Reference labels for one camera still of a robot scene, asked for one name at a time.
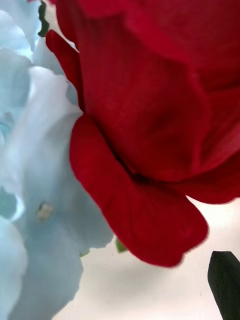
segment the artificial flower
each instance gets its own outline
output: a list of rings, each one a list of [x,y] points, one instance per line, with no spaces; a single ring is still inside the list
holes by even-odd
[[[39,5],[0,3],[1,320],[52,319],[79,288],[80,256],[113,237],[70,166],[81,111],[37,37]]]
[[[240,195],[240,3],[52,2],[79,50],[47,36],[84,111],[74,174],[125,247],[174,266],[208,234],[186,196]]]

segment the light blue hydrangea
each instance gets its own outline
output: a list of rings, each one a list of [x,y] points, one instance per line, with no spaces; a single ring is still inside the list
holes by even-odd
[[[71,170],[81,111],[37,36],[39,5],[0,0],[0,320],[52,319],[79,288],[80,255],[113,238]]]

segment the rose petal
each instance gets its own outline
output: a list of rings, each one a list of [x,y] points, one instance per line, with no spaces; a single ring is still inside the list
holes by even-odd
[[[57,53],[57,59],[59,60],[67,79],[76,88],[78,93],[78,104],[84,111],[83,83],[77,51],[53,30],[48,31],[46,34],[46,45],[54,54]]]
[[[141,260],[174,266],[207,236],[206,221],[185,196],[130,178],[86,114],[73,128],[70,162],[114,233]]]
[[[173,184],[173,188],[198,201],[225,204],[240,197],[240,153],[214,170]]]

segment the red petal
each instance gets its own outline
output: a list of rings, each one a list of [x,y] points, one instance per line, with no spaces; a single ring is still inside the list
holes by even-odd
[[[240,197],[240,152],[214,170],[172,185],[179,192],[209,204]]]
[[[79,106],[84,111],[83,83],[77,51],[53,30],[46,34],[46,45],[56,55],[67,79],[75,86]]]
[[[206,221],[185,196],[131,179],[86,114],[73,128],[70,162],[120,241],[141,260],[174,266],[207,236]]]
[[[218,167],[240,150],[240,84],[209,95],[211,126],[202,146],[202,171]]]
[[[155,180],[199,173],[209,109],[186,66],[149,51],[120,17],[95,21],[72,14],[85,110],[116,154],[133,172]]]

